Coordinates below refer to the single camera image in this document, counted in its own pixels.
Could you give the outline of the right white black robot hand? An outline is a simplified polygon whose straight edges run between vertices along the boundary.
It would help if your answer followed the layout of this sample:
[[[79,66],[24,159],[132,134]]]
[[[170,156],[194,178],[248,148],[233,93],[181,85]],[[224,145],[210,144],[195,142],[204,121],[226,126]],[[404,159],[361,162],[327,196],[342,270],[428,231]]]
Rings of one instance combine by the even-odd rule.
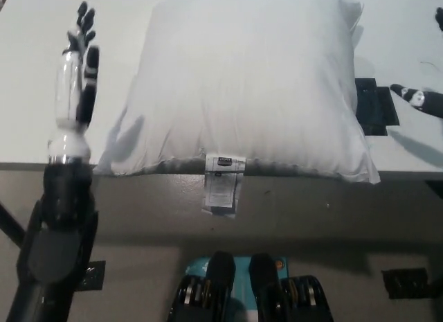
[[[400,84],[390,85],[390,90],[411,107],[425,114],[442,118],[442,94],[435,91],[411,89]]]

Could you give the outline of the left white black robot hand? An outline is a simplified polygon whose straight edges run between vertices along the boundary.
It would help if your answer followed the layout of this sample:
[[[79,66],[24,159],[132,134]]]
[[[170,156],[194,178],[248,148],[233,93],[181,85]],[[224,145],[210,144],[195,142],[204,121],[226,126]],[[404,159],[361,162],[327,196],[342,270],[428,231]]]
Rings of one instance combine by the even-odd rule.
[[[100,49],[91,42],[95,10],[83,1],[67,31],[55,79],[55,124],[48,140],[49,163],[85,163],[91,150],[85,134],[93,117],[98,88]]]

